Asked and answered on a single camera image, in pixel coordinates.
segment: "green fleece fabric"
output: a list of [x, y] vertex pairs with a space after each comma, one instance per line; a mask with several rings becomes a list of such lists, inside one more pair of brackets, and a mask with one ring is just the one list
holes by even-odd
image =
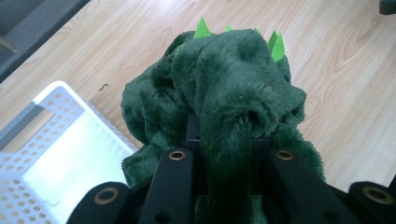
[[195, 223], [265, 223], [261, 196], [249, 193], [252, 138], [270, 136], [272, 147], [294, 149], [324, 178], [319, 154], [297, 130], [306, 95], [290, 85], [287, 57], [276, 63], [259, 32], [193, 37], [179, 35], [158, 62], [126, 85], [123, 117], [144, 145], [123, 161], [123, 172], [131, 187], [154, 175], [194, 112], [208, 181]]

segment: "white plastic basket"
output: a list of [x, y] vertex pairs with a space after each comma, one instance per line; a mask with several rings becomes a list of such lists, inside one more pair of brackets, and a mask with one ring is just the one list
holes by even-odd
[[67, 84], [50, 84], [0, 132], [0, 223], [65, 223], [91, 188], [125, 183], [134, 152]]

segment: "light wood surface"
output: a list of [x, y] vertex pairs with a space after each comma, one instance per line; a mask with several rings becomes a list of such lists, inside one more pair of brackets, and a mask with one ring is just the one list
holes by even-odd
[[0, 84], [0, 129], [63, 80], [140, 146], [121, 117], [124, 86], [203, 16], [213, 33], [229, 24], [269, 39], [277, 29], [292, 83], [308, 94], [299, 128], [321, 153], [328, 182], [388, 185], [396, 174], [396, 15], [380, 15], [378, 3], [91, 0]]

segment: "light green spike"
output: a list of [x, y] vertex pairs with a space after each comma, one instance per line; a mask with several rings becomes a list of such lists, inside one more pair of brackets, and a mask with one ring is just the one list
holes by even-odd
[[276, 63], [280, 62], [285, 55], [285, 46], [283, 45], [282, 34], [274, 31], [268, 41], [268, 47], [271, 51], [271, 56]]
[[197, 30], [195, 31], [194, 39], [207, 36], [212, 36], [212, 34], [210, 33], [209, 29], [207, 29], [204, 18], [201, 17], [197, 26]]
[[225, 28], [225, 32], [230, 32], [233, 28], [231, 28], [230, 25], [227, 25], [227, 27]]

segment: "stuffed dinosaur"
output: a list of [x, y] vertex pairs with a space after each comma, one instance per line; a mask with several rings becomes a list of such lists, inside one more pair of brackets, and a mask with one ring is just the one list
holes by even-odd
[[290, 84], [284, 51], [277, 32], [267, 44], [253, 29], [212, 34], [203, 19], [179, 35], [122, 95], [127, 127], [143, 143], [122, 163], [129, 186], [154, 175], [163, 152], [186, 132], [190, 112], [200, 122], [208, 182], [195, 223], [266, 222], [260, 196], [249, 193], [252, 138], [294, 149], [324, 179], [319, 154], [297, 130], [306, 95]]

